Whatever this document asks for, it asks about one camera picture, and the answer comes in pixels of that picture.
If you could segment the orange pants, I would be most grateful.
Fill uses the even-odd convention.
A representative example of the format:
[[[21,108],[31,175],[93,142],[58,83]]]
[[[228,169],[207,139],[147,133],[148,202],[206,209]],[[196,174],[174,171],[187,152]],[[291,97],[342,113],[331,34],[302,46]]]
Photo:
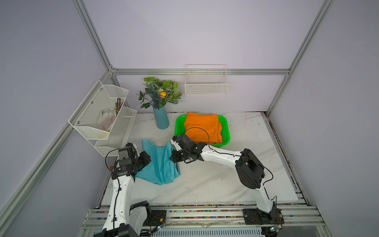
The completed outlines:
[[[185,134],[195,143],[204,142],[210,145],[223,143],[222,124],[218,115],[186,115]]]

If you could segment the green plastic basket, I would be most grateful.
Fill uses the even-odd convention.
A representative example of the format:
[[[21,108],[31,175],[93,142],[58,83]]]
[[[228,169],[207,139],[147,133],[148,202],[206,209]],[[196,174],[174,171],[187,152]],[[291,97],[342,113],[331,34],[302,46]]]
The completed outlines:
[[[214,144],[214,147],[221,148],[230,142],[230,132],[229,132],[229,126],[228,126],[228,121],[225,117],[218,115],[219,117],[219,122],[222,126],[221,130],[221,135],[222,135],[222,143],[217,143]],[[185,133],[185,120],[186,120],[186,115],[181,115],[176,119],[175,123],[175,136],[179,136]]]

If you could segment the teal pants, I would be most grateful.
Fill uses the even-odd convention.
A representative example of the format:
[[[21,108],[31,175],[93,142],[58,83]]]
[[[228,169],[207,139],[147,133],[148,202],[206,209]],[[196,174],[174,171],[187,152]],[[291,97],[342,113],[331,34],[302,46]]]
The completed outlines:
[[[165,185],[180,176],[179,166],[169,159],[173,151],[171,143],[158,147],[144,139],[142,148],[150,156],[151,162],[137,173],[137,178],[156,185]]]

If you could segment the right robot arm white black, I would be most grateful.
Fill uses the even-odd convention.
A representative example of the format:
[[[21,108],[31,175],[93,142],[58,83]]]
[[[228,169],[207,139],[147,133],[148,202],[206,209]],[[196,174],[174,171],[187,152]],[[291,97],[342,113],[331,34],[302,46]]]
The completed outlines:
[[[268,197],[263,182],[265,167],[251,150],[228,151],[204,142],[195,143],[185,134],[174,136],[170,142],[174,147],[169,158],[172,162],[214,162],[234,168],[242,185],[252,190],[257,209],[265,214],[272,214],[275,210],[274,201]]]

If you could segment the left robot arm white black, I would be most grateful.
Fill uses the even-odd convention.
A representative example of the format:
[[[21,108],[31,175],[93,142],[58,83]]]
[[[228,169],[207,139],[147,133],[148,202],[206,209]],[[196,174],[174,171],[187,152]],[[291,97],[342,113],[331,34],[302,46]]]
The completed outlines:
[[[144,151],[139,153],[133,143],[116,151],[118,160],[113,168],[107,166],[113,181],[110,211],[102,231],[95,236],[138,237],[144,222],[151,218],[151,208],[147,201],[132,204],[131,195],[137,173],[151,162],[151,158]]]

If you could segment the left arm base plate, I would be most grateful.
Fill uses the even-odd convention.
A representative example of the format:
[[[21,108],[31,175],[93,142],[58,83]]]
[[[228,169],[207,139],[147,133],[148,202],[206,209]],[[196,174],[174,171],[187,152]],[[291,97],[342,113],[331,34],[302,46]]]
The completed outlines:
[[[152,210],[151,217],[145,221],[144,226],[156,227],[161,225],[166,220],[166,214],[166,210]]]

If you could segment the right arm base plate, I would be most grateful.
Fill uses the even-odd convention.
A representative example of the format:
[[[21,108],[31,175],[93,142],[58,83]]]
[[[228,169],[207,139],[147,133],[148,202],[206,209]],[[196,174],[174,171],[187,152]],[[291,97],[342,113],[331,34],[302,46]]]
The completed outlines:
[[[279,208],[273,209],[270,213],[259,209],[244,209],[242,212],[246,225],[284,224],[283,215]]]

